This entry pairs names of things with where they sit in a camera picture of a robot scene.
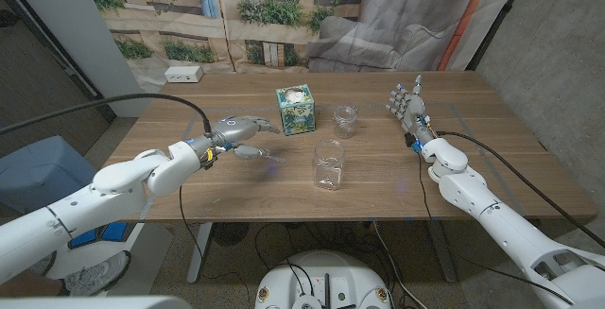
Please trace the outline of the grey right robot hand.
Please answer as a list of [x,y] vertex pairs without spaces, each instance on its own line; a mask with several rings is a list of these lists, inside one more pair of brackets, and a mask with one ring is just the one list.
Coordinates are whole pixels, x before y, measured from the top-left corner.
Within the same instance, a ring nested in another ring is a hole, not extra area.
[[421,98],[423,77],[416,76],[411,92],[401,84],[395,91],[390,92],[389,103],[386,108],[401,122],[405,132],[406,145],[422,147],[434,140],[436,135],[428,126],[429,120]]

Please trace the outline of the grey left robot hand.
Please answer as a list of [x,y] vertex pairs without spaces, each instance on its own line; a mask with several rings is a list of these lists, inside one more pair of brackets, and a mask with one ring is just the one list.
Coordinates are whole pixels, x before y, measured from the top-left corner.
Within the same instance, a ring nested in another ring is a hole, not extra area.
[[257,132],[267,131],[280,133],[280,130],[266,118],[237,115],[220,120],[210,132],[210,139],[214,146],[233,147],[233,154],[242,160],[260,158],[267,154],[265,149],[247,146],[243,140],[252,138]]

